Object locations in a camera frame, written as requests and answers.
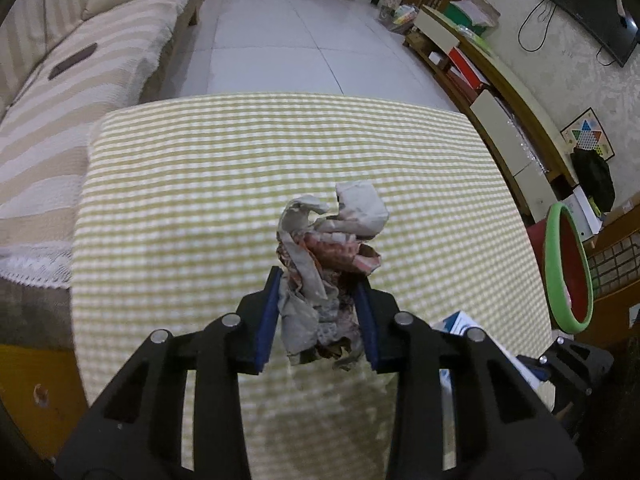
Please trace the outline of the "white blue medicine box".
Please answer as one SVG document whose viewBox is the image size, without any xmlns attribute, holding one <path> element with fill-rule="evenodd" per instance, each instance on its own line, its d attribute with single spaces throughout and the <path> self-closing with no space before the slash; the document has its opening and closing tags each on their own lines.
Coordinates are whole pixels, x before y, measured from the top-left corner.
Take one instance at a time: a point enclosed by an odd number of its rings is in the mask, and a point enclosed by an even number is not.
<svg viewBox="0 0 640 480">
<path fill-rule="evenodd" d="M 472 328 L 477 328 L 482 332 L 485 331 L 484 326 L 481 326 L 480 323 L 476 322 L 471 315 L 468 315 L 462 310 L 457 310 L 453 314 L 448 315 L 434 326 L 435 330 L 444 334 L 449 334 L 451 336 L 451 344 L 467 359 L 471 359 L 473 356 L 472 349 L 470 347 L 470 340 L 466 336 L 466 333 L 469 330 L 472 330 Z M 503 344 L 496 341 L 493 336 L 486 334 L 486 339 L 497 347 L 501 354 L 520 373 L 530 388 L 534 391 L 539 389 L 542 381 L 528 367 L 517 359 Z"/>
</svg>

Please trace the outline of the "grey red wrapper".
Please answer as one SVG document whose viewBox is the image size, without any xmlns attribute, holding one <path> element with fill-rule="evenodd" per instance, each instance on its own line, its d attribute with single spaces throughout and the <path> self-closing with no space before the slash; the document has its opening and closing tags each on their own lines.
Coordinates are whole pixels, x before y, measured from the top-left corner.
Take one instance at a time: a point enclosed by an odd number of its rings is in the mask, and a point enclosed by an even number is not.
<svg viewBox="0 0 640 480">
<path fill-rule="evenodd" d="M 281 339 L 290 363 L 328 359 L 352 370 L 364 355 L 355 300 L 346 284 L 381 266 L 369 245 L 390 213 L 369 181 L 335 185 L 338 211 L 312 195 L 293 198 L 277 227 L 277 255 L 284 266 L 278 308 Z"/>
</svg>

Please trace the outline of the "green rimmed red trash bin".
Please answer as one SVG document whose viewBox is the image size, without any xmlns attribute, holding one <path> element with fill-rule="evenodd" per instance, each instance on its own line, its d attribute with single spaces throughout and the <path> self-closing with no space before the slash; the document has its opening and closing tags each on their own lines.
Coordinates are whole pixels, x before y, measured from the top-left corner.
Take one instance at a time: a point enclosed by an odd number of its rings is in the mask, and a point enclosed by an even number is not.
<svg viewBox="0 0 640 480">
<path fill-rule="evenodd" d="M 564 203 L 553 204 L 544 220 L 527 229 L 548 307 L 556 328 L 582 333 L 593 315 L 593 288 L 586 252 Z"/>
</svg>

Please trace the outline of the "white box on cabinet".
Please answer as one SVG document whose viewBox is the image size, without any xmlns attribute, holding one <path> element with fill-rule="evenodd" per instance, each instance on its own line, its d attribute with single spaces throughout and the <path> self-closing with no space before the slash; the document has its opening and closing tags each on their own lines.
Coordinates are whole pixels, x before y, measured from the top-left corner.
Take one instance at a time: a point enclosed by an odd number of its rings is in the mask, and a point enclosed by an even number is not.
<svg viewBox="0 0 640 480">
<path fill-rule="evenodd" d="M 582 212 L 582 216 L 585 218 L 585 224 L 588 226 L 588 236 L 595 236 L 602 229 L 602 220 L 600 216 L 591 205 L 587 194 L 580 185 L 577 185 L 576 188 L 574 188 L 573 196 L 575 197 L 575 200 L 577 200 L 578 208 Z"/>
</svg>

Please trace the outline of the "black bag on cabinet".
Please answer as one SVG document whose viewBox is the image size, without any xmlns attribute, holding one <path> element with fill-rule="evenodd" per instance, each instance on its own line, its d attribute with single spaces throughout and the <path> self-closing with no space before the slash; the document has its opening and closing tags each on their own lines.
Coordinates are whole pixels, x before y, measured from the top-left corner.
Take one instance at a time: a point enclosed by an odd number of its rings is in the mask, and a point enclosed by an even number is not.
<svg viewBox="0 0 640 480">
<path fill-rule="evenodd" d="M 615 203 L 615 188 L 608 163 L 595 151 L 574 148 L 570 160 L 578 182 L 601 212 L 610 212 Z"/>
</svg>

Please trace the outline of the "yellow checkered tablecloth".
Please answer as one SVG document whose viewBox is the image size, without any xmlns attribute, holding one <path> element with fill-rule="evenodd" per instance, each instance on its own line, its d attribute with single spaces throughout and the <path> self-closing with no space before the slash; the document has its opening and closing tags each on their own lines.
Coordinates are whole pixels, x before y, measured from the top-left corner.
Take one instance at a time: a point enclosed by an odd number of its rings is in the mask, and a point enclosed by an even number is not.
<svg viewBox="0 0 640 480">
<path fill-rule="evenodd" d="M 550 340 L 518 207 L 463 115 L 330 94 L 198 96 L 128 107 L 92 129 L 72 263 L 77 361 L 92 404 L 154 330 L 195 333 L 284 266 L 293 198 L 338 211 L 371 182 L 390 218 L 367 279 L 431 328 L 462 310 L 516 358 Z M 398 377 L 270 358 L 239 377 L 250 478 L 389 479 Z"/>
</svg>

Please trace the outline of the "chinese checkers board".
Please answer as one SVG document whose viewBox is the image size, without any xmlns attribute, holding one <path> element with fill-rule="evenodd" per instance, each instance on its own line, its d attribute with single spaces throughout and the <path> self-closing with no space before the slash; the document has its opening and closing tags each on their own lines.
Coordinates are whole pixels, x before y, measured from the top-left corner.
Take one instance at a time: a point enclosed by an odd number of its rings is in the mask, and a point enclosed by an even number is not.
<svg viewBox="0 0 640 480">
<path fill-rule="evenodd" d="M 561 136 L 570 148 L 595 151 L 606 162 L 615 156 L 612 144 L 591 107 L 562 129 Z"/>
</svg>

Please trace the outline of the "cream wooden TV cabinet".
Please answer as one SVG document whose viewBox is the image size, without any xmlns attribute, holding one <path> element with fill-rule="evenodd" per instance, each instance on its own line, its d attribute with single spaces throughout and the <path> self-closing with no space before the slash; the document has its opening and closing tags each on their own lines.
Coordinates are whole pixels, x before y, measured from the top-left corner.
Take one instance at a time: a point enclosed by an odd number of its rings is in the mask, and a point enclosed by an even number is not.
<svg viewBox="0 0 640 480">
<path fill-rule="evenodd" d="M 474 126 L 527 223 L 544 218 L 552 204 L 573 191 L 577 176 L 559 128 L 509 66 L 480 45 L 480 38 L 422 6 L 404 45 Z M 488 87 L 470 87 L 448 58 L 452 48 L 473 62 Z"/>
</svg>

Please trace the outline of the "red folder in cabinet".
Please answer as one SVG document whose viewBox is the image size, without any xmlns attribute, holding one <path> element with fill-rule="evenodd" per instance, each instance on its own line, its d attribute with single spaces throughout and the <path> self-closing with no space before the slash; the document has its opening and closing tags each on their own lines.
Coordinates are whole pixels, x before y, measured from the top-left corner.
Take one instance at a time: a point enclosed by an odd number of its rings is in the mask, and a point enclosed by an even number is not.
<svg viewBox="0 0 640 480">
<path fill-rule="evenodd" d="M 452 48 L 448 53 L 448 58 L 471 88 L 480 90 L 480 88 L 489 86 L 489 81 L 484 74 L 459 48 Z"/>
</svg>

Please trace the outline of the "green cardboard box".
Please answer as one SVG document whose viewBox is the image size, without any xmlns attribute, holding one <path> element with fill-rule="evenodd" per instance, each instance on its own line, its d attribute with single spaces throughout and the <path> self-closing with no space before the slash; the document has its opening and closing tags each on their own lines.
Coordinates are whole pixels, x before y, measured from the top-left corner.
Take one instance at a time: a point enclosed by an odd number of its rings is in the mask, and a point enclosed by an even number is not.
<svg viewBox="0 0 640 480">
<path fill-rule="evenodd" d="M 477 36 L 497 28 L 500 12 L 487 0 L 459 0 L 447 4 L 444 15 L 454 24 L 469 29 Z"/>
</svg>

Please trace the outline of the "beige striped sofa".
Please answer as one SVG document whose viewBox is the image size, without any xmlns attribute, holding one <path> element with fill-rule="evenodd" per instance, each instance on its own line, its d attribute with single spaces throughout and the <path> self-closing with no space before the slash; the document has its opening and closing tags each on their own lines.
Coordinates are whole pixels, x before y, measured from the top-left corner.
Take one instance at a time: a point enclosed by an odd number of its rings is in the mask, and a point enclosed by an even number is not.
<svg viewBox="0 0 640 480">
<path fill-rule="evenodd" d="M 154 100 L 202 0 L 132 0 L 84 20 L 88 0 L 15 0 L 1 25 L 1 340 L 70 348 L 70 260 L 104 115 Z M 90 58 L 50 70 L 96 42 Z"/>
</svg>

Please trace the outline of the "black remote on sofa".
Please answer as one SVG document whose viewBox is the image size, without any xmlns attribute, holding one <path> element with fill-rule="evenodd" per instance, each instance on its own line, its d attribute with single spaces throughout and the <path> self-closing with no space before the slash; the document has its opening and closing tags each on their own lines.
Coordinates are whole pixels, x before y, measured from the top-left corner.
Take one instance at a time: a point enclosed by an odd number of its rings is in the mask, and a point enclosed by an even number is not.
<svg viewBox="0 0 640 480">
<path fill-rule="evenodd" d="M 94 42 L 93 44 L 89 44 L 87 47 L 70 55 L 68 58 L 64 58 L 63 61 L 56 64 L 52 68 L 52 70 L 50 70 L 48 79 L 52 80 L 62 75 L 62 73 L 65 73 L 66 70 L 69 70 L 70 68 L 79 64 L 80 62 L 85 61 L 87 58 L 90 58 L 90 56 L 93 55 L 94 52 L 96 52 L 97 48 L 98 48 L 98 44 Z"/>
</svg>

